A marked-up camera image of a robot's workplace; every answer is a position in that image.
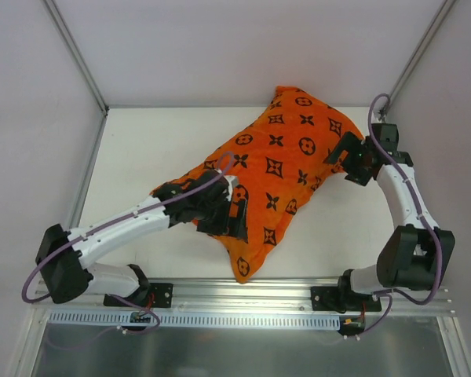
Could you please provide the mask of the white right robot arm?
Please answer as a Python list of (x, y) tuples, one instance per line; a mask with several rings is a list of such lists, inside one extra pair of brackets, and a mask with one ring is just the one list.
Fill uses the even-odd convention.
[(325, 161), (340, 163), (346, 180), (358, 185), (376, 181), (394, 230), (373, 265), (344, 271), (337, 287), (319, 296), (322, 305), (338, 313), (361, 310), (392, 293), (419, 306), (430, 303), (455, 247), (454, 234), (443, 230), (425, 206), (411, 156), (398, 149), (397, 126), (372, 123), (369, 131), (365, 139), (346, 133)]

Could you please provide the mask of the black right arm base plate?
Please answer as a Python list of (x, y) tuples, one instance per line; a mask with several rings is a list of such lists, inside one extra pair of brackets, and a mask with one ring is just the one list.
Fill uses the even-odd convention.
[(334, 286), (310, 287), (312, 310), (319, 312), (333, 311), (344, 314), (347, 312), (378, 313), (382, 311), (380, 300), (374, 300), (371, 295), (357, 293), (342, 293)]

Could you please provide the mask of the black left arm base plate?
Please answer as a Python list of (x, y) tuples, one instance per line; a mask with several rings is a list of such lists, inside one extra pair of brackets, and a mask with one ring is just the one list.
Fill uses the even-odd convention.
[(130, 295), (123, 296), (122, 298), (140, 307), (150, 304), (152, 308), (170, 308), (173, 298), (173, 284), (147, 282), (141, 284)]

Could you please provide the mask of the orange black patterned pillowcase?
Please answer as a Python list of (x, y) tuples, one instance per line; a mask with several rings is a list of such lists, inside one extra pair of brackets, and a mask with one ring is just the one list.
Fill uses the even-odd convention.
[(345, 114), (294, 86), (276, 87), (265, 111), (218, 147), (197, 167), (175, 179), (185, 189), (232, 152), (228, 174), (239, 179), (233, 199), (247, 202), (246, 238), (217, 236), (227, 250), (238, 283), (246, 283), (283, 239), (298, 209), (332, 175), (340, 163), (327, 164), (348, 133), (363, 140)]

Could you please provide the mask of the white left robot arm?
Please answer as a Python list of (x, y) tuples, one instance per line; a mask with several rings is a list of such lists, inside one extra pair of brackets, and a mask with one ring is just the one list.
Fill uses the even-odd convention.
[(165, 183), (136, 206), (96, 224), (49, 227), (35, 262), (56, 304), (95, 294), (104, 296), (105, 306), (118, 306), (120, 298), (130, 306), (145, 306), (152, 287), (144, 271), (135, 264), (101, 264), (100, 259), (139, 237), (191, 221), (209, 236), (246, 240), (248, 201), (237, 177), (207, 170), (184, 183)]

